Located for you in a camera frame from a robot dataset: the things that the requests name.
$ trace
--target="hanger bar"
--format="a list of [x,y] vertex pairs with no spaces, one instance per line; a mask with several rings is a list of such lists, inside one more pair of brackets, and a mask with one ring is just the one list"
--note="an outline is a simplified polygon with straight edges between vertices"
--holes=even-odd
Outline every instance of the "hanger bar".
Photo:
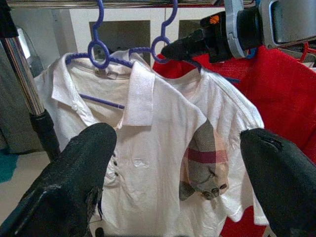
[[[179,7],[219,7],[218,0],[179,0]],[[244,0],[245,6],[253,5],[253,0]],[[97,7],[96,0],[7,0],[11,8],[91,8]],[[103,0],[105,8],[172,7],[169,0]]]

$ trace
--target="blue plastic hanger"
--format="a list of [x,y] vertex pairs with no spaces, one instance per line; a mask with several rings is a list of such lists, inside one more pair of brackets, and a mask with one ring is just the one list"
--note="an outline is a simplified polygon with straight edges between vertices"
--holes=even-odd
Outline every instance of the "blue plastic hanger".
[[131,48],[128,52],[129,56],[132,53],[146,53],[149,52],[151,53],[151,55],[153,56],[154,60],[158,63],[167,63],[169,62],[168,59],[160,59],[157,57],[156,53],[155,53],[155,46],[157,45],[158,42],[163,41],[166,44],[170,44],[171,41],[168,37],[166,37],[166,27],[168,25],[171,24],[171,22],[174,20],[174,18],[176,17],[177,11],[178,11],[178,0],[172,0],[173,2],[173,8],[172,8],[172,13],[171,16],[169,17],[169,19],[165,20],[162,24],[161,24],[161,34],[160,36],[156,37],[152,43],[151,47],[135,47],[135,48]]
[[[93,39],[92,41],[89,43],[88,45],[88,52],[87,53],[74,53],[74,54],[70,54],[66,57],[66,64],[70,64],[72,59],[77,59],[77,58],[89,58],[91,63],[99,68],[99,69],[105,69],[110,62],[115,62],[115,63],[119,63],[122,64],[124,66],[127,66],[129,68],[132,68],[132,63],[122,60],[122,59],[117,59],[115,57],[112,57],[109,53],[108,48],[106,47],[106,45],[99,39],[99,34],[98,34],[98,28],[100,27],[100,25],[103,23],[103,18],[104,18],[104,7],[103,7],[103,2],[102,0],[97,0],[98,2],[98,7],[99,7],[99,17],[98,20],[93,24],[92,26],[92,35],[93,35]],[[98,61],[95,60],[92,50],[94,46],[100,46],[105,53],[105,61],[103,63],[99,63]],[[98,103],[102,103],[105,105],[109,105],[112,107],[116,107],[118,109],[124,109],[125,107],[123,105],[119,105],[110,101],[106,101],[103,99],[99,99],[93,96],[89,96],[89,95],[85,95],[85,94],[79,94],[81,96],[81,98],[83,99],[87,99],[87,100],[91,100],[91,101],[95,101]]]

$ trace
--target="teal mat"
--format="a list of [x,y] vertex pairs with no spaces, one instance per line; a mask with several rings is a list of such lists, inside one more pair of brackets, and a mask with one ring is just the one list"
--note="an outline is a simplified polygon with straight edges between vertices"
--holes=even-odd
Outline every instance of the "teal mat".
[[0,150],[0,183],[12,178],[18,157],[18,155],[7,154],[5,150]]

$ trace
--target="red cloth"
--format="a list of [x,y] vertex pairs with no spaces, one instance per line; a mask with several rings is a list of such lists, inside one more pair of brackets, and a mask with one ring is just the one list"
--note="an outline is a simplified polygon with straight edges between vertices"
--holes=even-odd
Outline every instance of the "red cloth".
[[[294,142],[316,163],[316,73],[278,49],[260,47],[253,59],[209,64],[208,55],[194,58],[224,77],[241,80],[235,86],[258,108],[265,128]],[[154,64],[167,78],[178,78],[194,67],[185,62]],[[227,218],[223,237],[261,237],[265,227],[253,224],[248,208],[238,223]]]

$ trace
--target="white polo shirt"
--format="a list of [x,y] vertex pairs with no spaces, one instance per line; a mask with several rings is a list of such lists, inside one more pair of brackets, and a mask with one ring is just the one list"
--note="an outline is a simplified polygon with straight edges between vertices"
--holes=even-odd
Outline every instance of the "white polo shirt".
[[[106,233],[169,236],[180,232],[176,220],[181,214],[181,161],[206,117],[138,62],[132,69],[110,65],[97,76],[88,59],[66,66],[66,56],[35,81],[61,149],[97,122],[106,122],[117,132],[102,197]],[[79,93],[125,105],[125,109],[83,100]]]

